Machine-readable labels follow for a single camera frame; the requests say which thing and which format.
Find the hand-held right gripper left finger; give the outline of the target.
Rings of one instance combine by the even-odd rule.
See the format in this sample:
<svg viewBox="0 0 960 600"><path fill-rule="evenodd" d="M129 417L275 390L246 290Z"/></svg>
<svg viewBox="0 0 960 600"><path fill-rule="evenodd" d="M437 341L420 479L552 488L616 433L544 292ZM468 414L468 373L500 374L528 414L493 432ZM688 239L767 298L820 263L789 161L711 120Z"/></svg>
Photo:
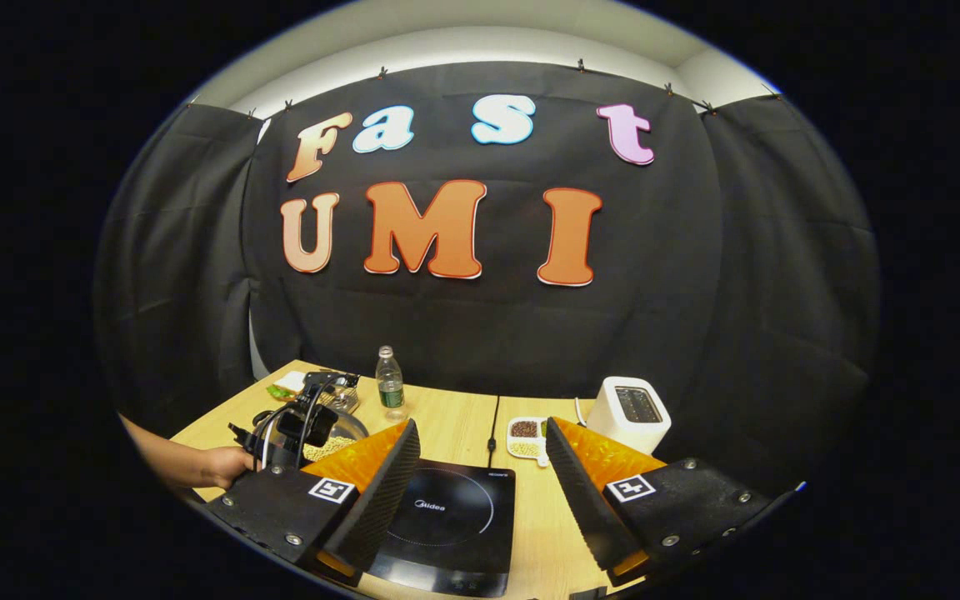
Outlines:
<svg viewBox="0 0 960 600"><path fill-rule="evenodd" d="M285 563L355 586L388 536L422 445L417 425L398 425L302 468L240 476L205 509Z"/></svg>

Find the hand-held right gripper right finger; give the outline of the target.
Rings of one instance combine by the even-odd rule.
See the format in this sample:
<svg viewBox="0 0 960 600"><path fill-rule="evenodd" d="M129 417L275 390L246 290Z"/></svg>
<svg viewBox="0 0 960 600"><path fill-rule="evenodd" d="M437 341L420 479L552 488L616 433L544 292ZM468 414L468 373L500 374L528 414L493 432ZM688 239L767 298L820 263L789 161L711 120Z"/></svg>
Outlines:
<svg viewBox="0 0 960 600"><path fill-rule="evenodd" d="M560 417L546 453L598 568L614 585L660 581L723 550L780 508L697 458L665 463Z"/></svg>

